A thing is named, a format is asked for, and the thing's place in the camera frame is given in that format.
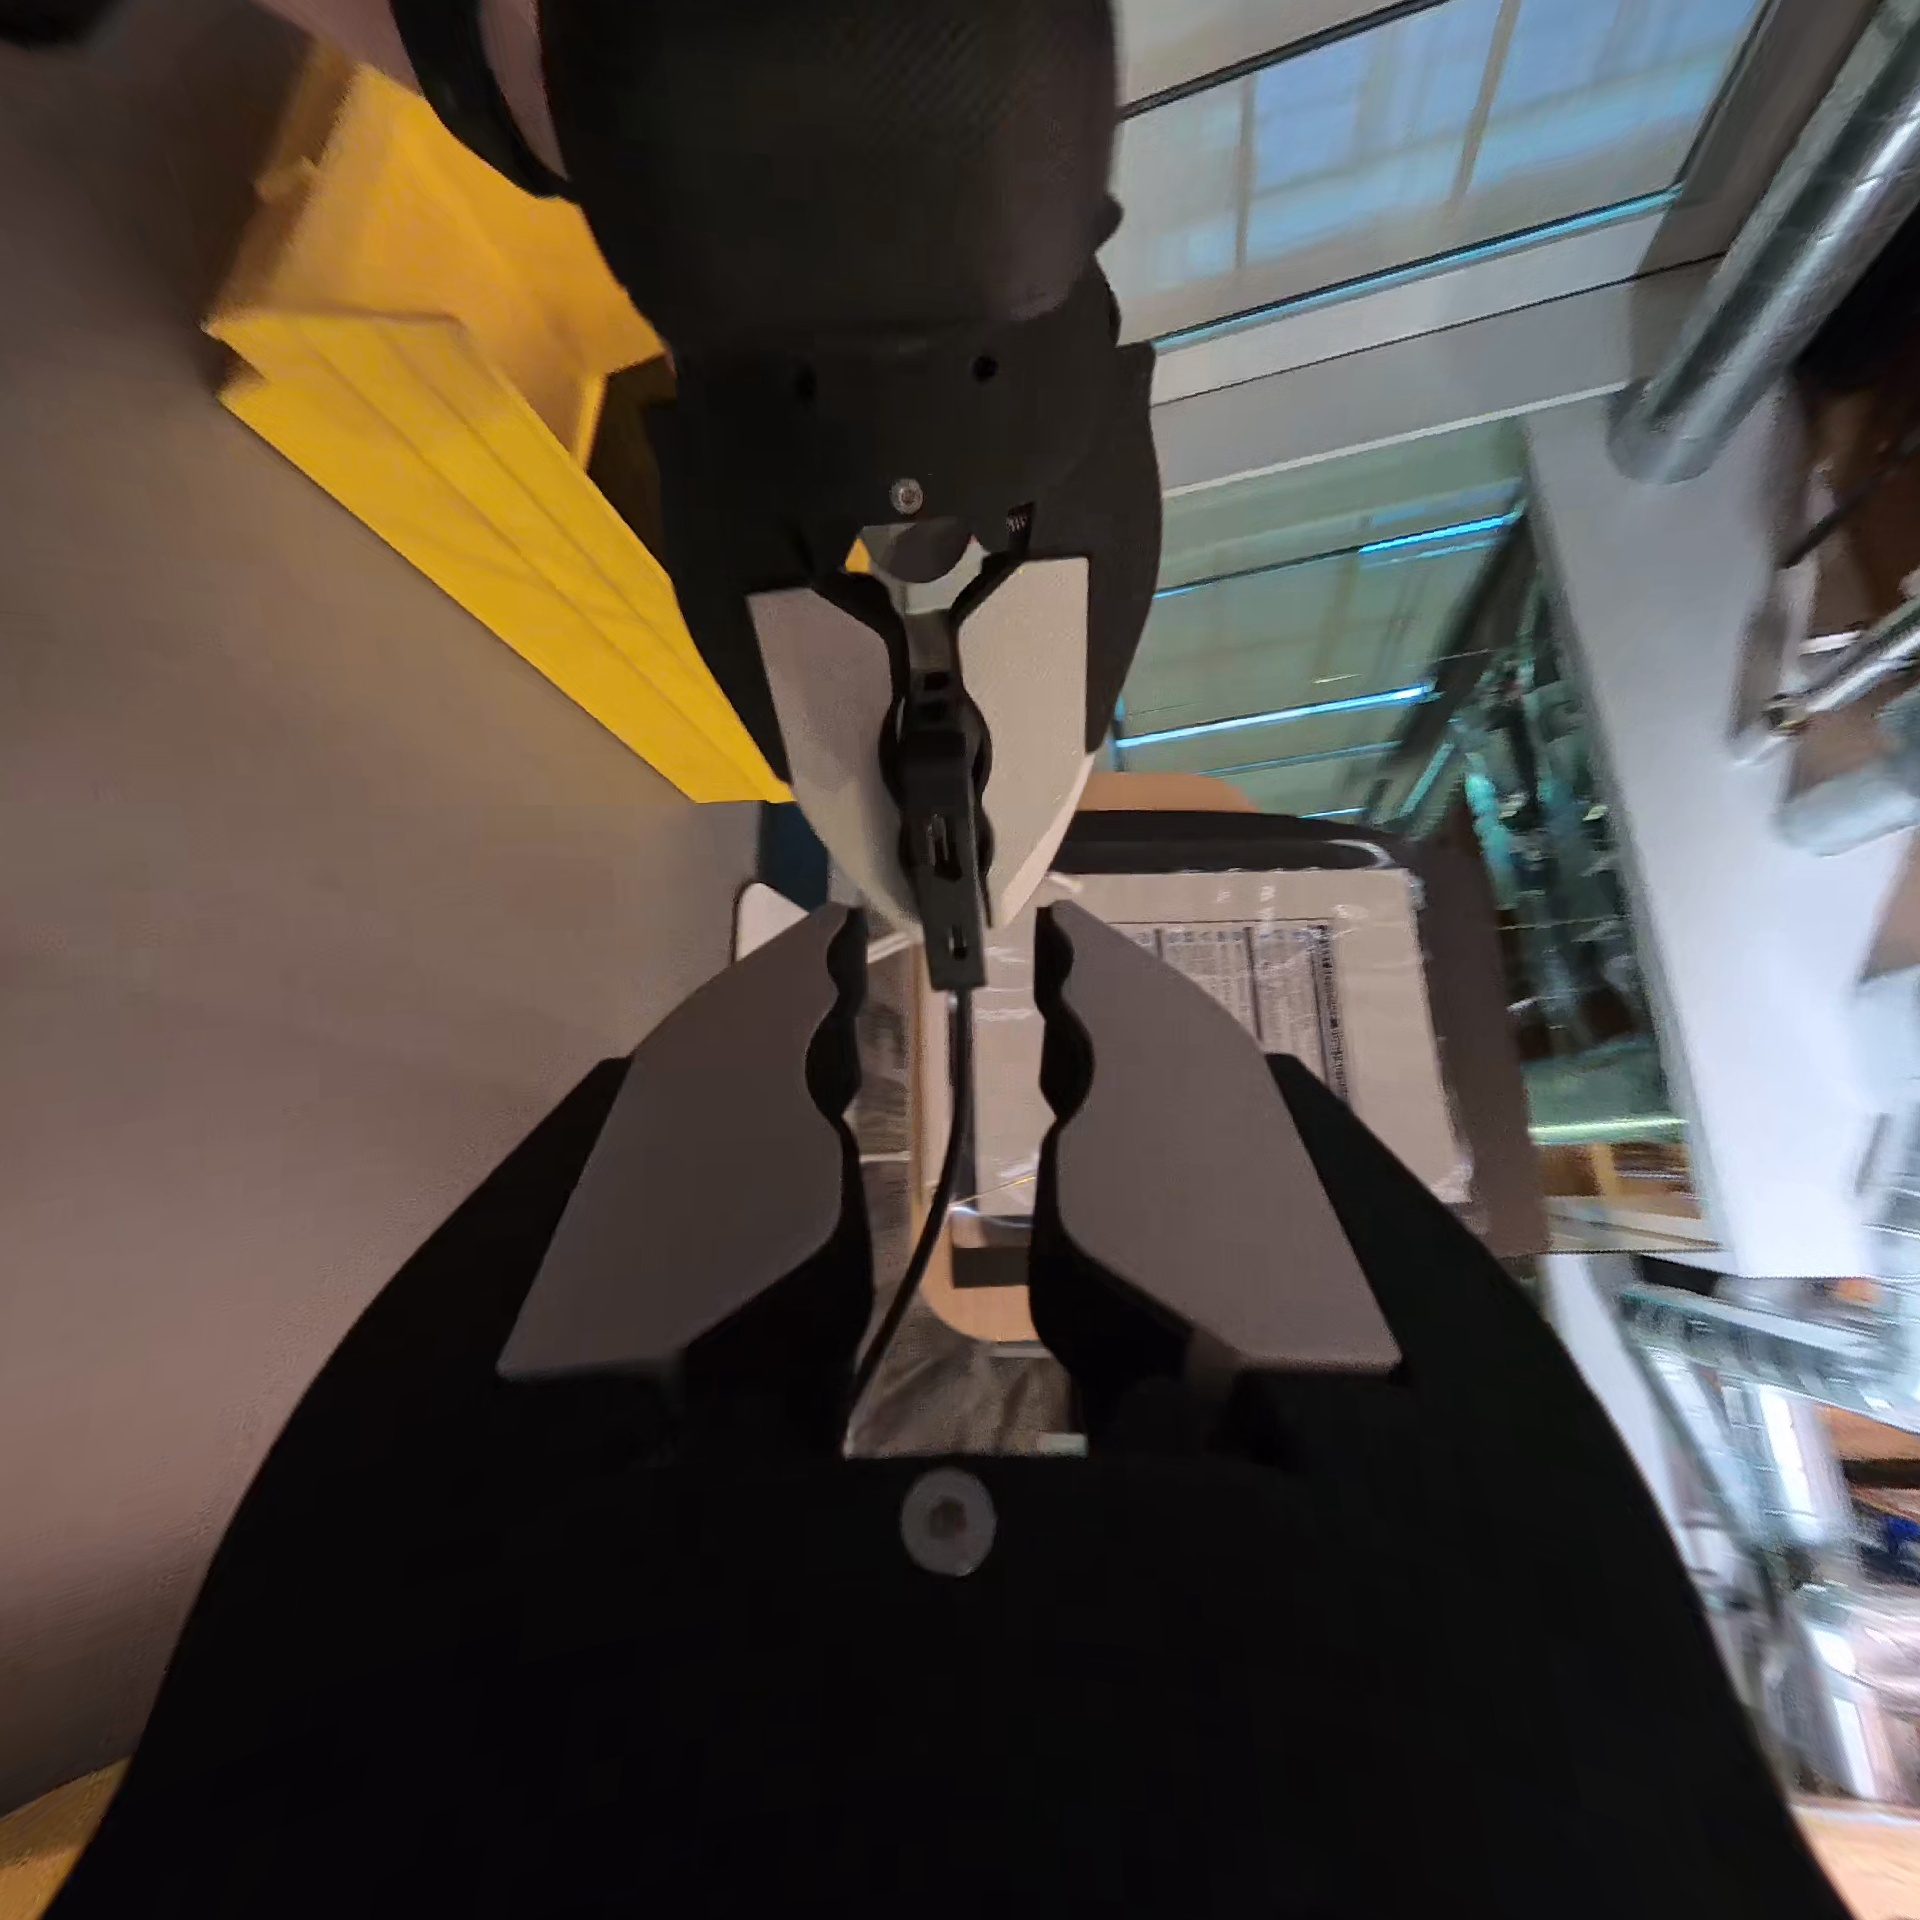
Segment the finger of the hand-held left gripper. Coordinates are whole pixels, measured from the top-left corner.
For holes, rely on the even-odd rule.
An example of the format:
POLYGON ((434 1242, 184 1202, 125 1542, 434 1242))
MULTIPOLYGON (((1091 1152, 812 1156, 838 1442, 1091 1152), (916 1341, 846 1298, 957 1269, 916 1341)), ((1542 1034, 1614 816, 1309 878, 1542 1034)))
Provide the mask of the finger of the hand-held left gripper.
POLYGON ((1088 562, 1026 559, 959 614, 957 662, 990 748, 988 908, 1010 926, 1037 890, 1088 782, 1088 562))
POLYGON ((880 582, 754 592, 748 613, 773 695, 786 784, 831 863, 907 916, 900 813, 882 773, 906 628, 880 582))

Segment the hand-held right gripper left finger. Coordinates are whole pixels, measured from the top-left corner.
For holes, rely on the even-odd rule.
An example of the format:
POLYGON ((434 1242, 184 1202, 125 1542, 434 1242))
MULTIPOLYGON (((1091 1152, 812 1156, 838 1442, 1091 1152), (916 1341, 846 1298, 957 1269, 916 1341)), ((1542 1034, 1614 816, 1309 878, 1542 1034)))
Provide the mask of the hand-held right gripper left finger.
POLYGON ((858 1012, 868 930, 814 908, 634 1052, 496 1369, 661 1375, 836 1241, 866 1241, 858 1012))

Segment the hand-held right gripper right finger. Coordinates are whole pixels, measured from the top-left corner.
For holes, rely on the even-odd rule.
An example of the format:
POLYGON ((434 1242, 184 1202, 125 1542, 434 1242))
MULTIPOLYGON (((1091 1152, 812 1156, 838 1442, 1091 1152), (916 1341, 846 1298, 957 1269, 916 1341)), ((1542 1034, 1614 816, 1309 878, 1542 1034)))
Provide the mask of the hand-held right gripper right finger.
POLYGON ((1231 1012, 1078 903, 1040 911, 1036 1004, 1036 1225, 1243 1369, 1389 1375, 1400 1343, 1231 1012))

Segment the small black hdmi adapter box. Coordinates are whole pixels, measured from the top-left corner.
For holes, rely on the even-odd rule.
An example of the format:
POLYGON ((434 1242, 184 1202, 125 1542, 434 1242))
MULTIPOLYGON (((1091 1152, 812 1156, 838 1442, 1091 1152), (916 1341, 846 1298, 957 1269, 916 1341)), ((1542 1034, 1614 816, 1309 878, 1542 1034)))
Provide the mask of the small black hdmi adapter box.
POLYGON ((898 860, 931 988, 970 996, 988 973, 990 732, 970 696, 952 609, 906 609, 902 645, 902 686, 882 752, 900 821, 898 860))

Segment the yellow plastic bin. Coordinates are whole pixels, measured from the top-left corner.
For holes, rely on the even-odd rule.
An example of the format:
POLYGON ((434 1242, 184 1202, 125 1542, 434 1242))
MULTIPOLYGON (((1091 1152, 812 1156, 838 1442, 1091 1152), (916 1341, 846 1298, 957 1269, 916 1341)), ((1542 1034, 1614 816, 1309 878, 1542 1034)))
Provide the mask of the yellow plastic bin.
POLYGON ((118 1760, 2 1815, 2 1918, 45 1912, 125 1774, 118 1760))
POLYGON ((317 41, 203 329, 239 422, 679 792, 789 799, 590 479, 608 378, 661 340, 575 205, 317 41))

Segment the laminated instruction sheet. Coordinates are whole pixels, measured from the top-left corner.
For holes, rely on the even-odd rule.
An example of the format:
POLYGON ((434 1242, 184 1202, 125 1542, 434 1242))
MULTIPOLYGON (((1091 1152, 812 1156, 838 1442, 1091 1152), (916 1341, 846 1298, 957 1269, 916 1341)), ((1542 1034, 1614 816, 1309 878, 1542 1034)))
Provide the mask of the laminated instruction sheet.
POLYGON ((1036 934, 1044 904, 1080 904, 1218 1000, 1264 1054, 1299 1057, 1453 1208, 1472 1152, 1432 1031, 1416 886, 1357 871, 1067 872, 992 934, 972 999, 976 1101, 963 1208, 1032 1214, 1048 1105, 1040 1093, 1036 934))

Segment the wooden document stand white base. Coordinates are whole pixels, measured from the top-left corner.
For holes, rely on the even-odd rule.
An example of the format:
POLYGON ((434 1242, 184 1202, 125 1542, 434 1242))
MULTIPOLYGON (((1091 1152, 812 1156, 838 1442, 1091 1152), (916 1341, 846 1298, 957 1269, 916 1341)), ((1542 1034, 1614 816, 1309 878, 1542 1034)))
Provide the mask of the wooden document stand white base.
MULTIPOLYGON (((1174 807, 1258 810, 1246 792, 1218 774, 1094 773, 1072 822, 1084 809, 1174 807)), ((1054 857, 1044 884, 1029 904, 1030 910, 1037 910, 1047 895, 1063 890, 1069 879, 1078 879, 1078 876, 1054 871, 1054 857)), ((790 926, 799 911, 822 904, 846 888, 847 884, 831 876, 827 849, 805 824, 799 809, 764 804, 759 809, 756 872, 735 900, 734 954, 750 953, 790 926)), ((951 1118, 949 1014, 925 982, 918 948, 900 941, 880 913, 870 913, 870 921, 875 930, 868 1016, 875 1016, 878 1009, 884 1009, 884 1016, 859 1042, 863 1060, 861 1094, 880 1098, 882 1126, 875 1145, 863 1145, 861 1152, 870 1168, 895 1178, 894 1188, 906 1199, 902 1220, 916 1231, 951 1118)), ((970 1208, 972 1199, 957 1192, 918 1294, 959 1336, 1004 1352, 1036 1351, 1040 1338, 1032 1330, 1024 1281, 1029 1228, 1013 1215, 990 1215, 984 1223, 976 1223, 970 1208)))

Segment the large window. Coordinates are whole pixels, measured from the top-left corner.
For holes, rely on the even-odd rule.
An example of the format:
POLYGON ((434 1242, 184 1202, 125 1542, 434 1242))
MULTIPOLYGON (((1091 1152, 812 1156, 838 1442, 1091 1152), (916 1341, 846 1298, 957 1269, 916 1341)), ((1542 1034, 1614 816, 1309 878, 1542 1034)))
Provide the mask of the large window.
POLYGON ((1122 333, 1200 340, 1666 210, 1762 12, 1122 5, 1122 333))

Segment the silver ventilation ducts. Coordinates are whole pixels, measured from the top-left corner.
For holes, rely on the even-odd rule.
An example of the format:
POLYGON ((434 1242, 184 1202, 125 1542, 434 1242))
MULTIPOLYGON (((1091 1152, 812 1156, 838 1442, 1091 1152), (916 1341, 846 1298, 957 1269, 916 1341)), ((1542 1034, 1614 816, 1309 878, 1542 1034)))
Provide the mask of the silver ventilation ducts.
POLYGON ((1606 445, 1643 485, 1712 469, 1918 204, 1918 5, 1883 1, 1606 445))

